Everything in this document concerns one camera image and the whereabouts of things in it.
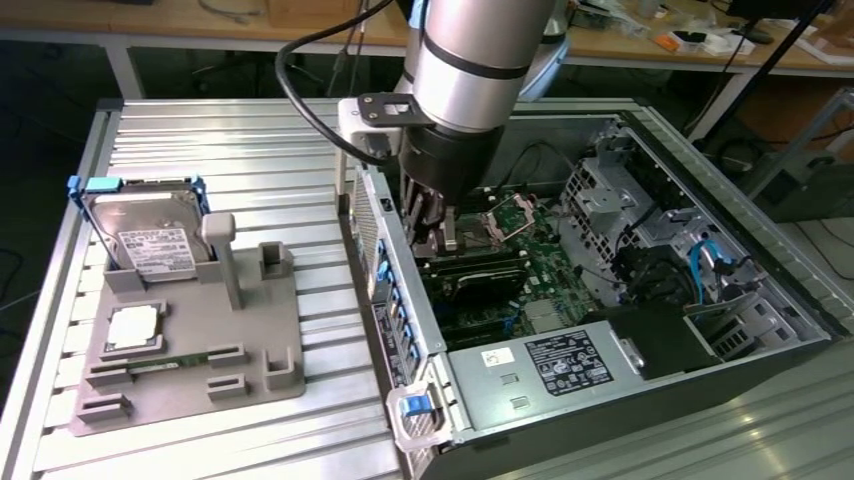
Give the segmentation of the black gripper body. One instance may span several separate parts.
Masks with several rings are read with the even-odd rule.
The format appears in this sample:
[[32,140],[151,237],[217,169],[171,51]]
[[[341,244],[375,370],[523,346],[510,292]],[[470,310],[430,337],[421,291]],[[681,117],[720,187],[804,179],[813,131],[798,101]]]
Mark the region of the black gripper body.
[[463,133],[441,125],[406,127],[399,163],[406,175],[457,206],[481,184],[505,133]]

